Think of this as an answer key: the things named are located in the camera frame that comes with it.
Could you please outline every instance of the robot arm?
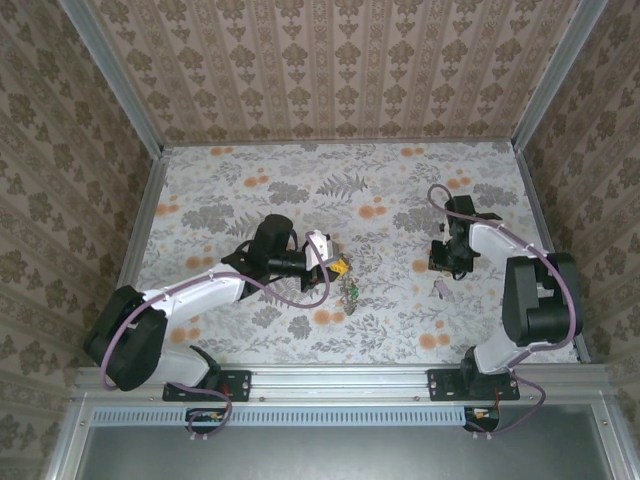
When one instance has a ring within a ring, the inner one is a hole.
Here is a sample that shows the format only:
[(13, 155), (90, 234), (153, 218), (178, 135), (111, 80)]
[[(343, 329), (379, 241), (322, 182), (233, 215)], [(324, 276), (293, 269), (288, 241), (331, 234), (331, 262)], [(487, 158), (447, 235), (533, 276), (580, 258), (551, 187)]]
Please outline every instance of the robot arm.
[[(144, 309), (126, 329), (109, 359), (107, 373), (123, 391), (143, 383), (202, 385), (207, 376), (215, 377), (220, 367), (197, 347), (185, 348), (169, 342), (169, 332), (201, 312), (240, 301), (259, 289), (240, 276), (261, 285), (268, 284), (272, 275), (298, 277), (303, 292), (323, 283), (320, 261), (325, 266), (339, 261), (337, 245), (328, 235), (316, 230), (308, 238), (321, 259), (308, 243), (300, 251), (287, 250), (289, 238), (294, 233), (291, 220), (281, 215), (269, 215), (258, 227), (253, 240), (242, 244), (207, 272), (175, 285), (144, 292), (131, 286), (119, 288), (85, 340), (84, 351), (101, 364), (116, 331), (131, 312), (160, 296), (153, 307)], [(207, 276), (211, 281), (199, 281)], [(329, 270), (328, 277), (333, 281), (338, 273)], [(174, 293), (162, 298), (164, 292)]]
[[(471, 217), (501, 220), (492, 213), (478, 214), (468, 195), (451, 198), (445, 208)], [(431, 270), (448, 271), (454, 279), (461, 280), (473, 272), (473, 259), (481, 255), (505, 268), (502, 328), (486, 342), (471, 347), (460, 368), (464, 388), (475, 388), (481, 396), (492, 395), (494, 382), (487, 376), (502, 375), (508, 380), (506, 372), (532, 352), (565, 340), (569, 332), (568, 307), (556, 279), (529, 250), (488, 225), (451, 215), (447, 215), (447, 221), (451, 238), (446, 243), (432, 242)], [(542, 253), (577, 299), (578, 275), (573, 258), (566, 253)], [(582, 329), (582, 309), (577, 302), (575, 306), (577, 335)]]

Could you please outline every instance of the wall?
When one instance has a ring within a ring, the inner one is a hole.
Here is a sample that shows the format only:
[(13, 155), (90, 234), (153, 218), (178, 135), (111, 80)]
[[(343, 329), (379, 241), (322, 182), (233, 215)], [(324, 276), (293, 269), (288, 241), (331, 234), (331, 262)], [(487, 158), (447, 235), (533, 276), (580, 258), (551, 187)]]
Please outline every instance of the wall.
[(577, 0), (90, 0), (165, 143), (511, 135)]
[(640, 438), (640, 2), (611, 0), (525, 149), (585, 336)]
[(32, 478), (150, 159), (55, 1), (0, 4), (0, 478)]

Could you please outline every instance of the perforated metal strip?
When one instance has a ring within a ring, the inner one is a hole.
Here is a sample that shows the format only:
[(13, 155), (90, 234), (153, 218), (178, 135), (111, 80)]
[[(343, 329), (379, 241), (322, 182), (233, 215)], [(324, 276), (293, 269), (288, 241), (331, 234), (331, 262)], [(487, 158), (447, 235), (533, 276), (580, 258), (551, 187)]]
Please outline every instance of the perforated metal strip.
[[(185, 407), (96, 407), (91, 426), (184, 426)], [(229, 426), (464, 425), (463, 407), (235, 407)], [(194, 422), (198, 425), (211, 423)]]

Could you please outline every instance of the floral tablecloth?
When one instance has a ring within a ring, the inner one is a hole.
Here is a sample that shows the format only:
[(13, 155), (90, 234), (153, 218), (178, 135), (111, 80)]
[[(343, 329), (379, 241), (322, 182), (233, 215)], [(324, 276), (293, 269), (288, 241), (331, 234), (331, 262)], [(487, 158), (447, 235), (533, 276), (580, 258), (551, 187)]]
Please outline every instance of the floral tablecloth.
[[(302, 239), (319, 229), (352, 260), (358, 307), (344, 313), (340, 285), (321, 307), (300, 310), (262, 293), (190, 319), (170, 341), (196, 344), (223, 363), (457, 363), (500, 325), (502, 266), (476, 259), (462, 281), (427, 269), (444, 218), (428, 205), (434, 182), (470, 194), (539, 244), (508, 143), (362, 143), (183, 147), (171, 152), (137, 287), (170, 285), (216, 264), (253, 237), (269, 213)], [(440, 298), (442, 279), (452, 294)], [(316, 288), (272, 284), (298, 302)], [(536, 362), (576, 361), (573, 349)]]

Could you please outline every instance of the yellow object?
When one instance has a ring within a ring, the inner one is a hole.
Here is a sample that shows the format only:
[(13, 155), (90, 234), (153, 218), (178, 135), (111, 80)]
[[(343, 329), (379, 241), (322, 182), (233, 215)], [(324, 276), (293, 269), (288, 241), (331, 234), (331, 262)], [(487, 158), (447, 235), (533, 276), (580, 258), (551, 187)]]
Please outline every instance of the yellow object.
[(329, 270), (336, 272), (340, 275), (344, 275), (349, 271), (349, 265), (343, 259), (338, 260), (336, 263), (329, 267)]

